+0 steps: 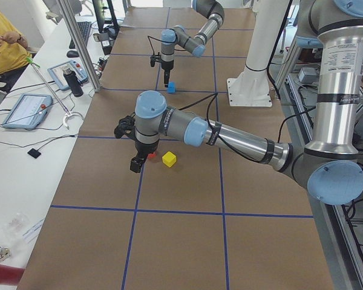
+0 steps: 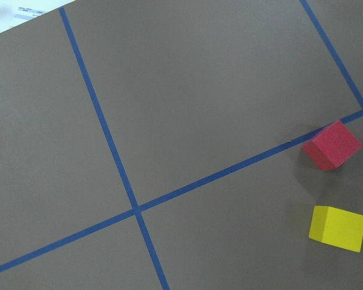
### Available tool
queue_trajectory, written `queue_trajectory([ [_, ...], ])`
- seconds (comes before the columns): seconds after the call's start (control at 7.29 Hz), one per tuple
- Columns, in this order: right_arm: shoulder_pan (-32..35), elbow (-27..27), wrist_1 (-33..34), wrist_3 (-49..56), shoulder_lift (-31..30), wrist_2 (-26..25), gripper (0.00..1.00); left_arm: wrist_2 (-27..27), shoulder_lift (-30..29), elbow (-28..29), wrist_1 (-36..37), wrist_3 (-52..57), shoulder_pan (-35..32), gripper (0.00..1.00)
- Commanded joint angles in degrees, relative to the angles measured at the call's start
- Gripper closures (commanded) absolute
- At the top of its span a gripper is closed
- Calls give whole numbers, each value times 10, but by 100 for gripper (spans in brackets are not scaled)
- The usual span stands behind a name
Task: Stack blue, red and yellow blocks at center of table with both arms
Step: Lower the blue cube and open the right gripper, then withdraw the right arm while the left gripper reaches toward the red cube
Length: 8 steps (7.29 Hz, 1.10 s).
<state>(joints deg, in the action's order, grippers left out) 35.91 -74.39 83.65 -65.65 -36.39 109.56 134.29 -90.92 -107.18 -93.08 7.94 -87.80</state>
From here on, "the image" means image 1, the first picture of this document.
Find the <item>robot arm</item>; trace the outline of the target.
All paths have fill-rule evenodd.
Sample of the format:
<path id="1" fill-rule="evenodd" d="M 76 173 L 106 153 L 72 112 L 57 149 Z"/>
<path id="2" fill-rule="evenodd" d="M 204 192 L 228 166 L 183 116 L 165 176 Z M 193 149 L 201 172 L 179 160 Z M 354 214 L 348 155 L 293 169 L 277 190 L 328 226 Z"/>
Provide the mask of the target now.
<path id="1" fill-rule="evenodd" d="M 201 57 L 206 50 L 208 40 L 220 29 L 224 22 L 224 9 L 217 1 L 192 1 L 192 8 L 207 21 L 195 36 L 185 32 L 182 25 L 176 25 L 171 29 L 165 29 L 161 33 L 161 50 L 151 56 L 150 64 L 161 64 L 164 70 L 164 86 L 169 86 L 171 70 L 174 68 L 175 46 L 180 46 L 194 57 Z"/>
<path id="2" fill-rule="evenodd" d="M 237 129 L 168 106 L 155 91 L 136 102 L 132 137 L 137 155 L 130 169 L 140 172 L 161 135 L 190 146 L 203 143 L 233 151 L 247 160 L 267 164 L 292 178 L 315 199 L 343 205 L 363 191 L 363 170 L 352 146 L 356 108 L 360 101 L 363 62 L 363 1 L 316 2 L 315 28 L 323 44 L 321 74 L 311 140 L 304 147 L 258 136 L 263 121 L 249 118 Z"/>

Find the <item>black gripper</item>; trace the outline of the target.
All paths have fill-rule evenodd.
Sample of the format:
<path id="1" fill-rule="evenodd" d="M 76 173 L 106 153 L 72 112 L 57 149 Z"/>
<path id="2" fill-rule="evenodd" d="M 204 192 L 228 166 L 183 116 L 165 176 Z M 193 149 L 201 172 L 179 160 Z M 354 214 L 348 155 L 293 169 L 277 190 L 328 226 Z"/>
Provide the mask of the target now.
<path id="1" fill-rule="evenodd" d="M 169 86 L 169 82 L 171 79 L 171 70 L 174 68 L 174 60 L 170 61 L 161 60 L 161 66 L 162 69 L 164 70 L 164 75 L 163 75 L 164 86 L 165 88 L 167 88 Z"/>
<path id="2" fill-rule="evenodd" d="M 151 144 L 142 143 L 140 141 L 135 142 L 135 148 L 137 150 L 137 155 L 131 159 L 130 171 L 134 173 L 140 173 L 142 167 L 146 162 L 146 158 L 149 154 L 154 153 L 158 148 L 159 142 L 156 141 Z"/>

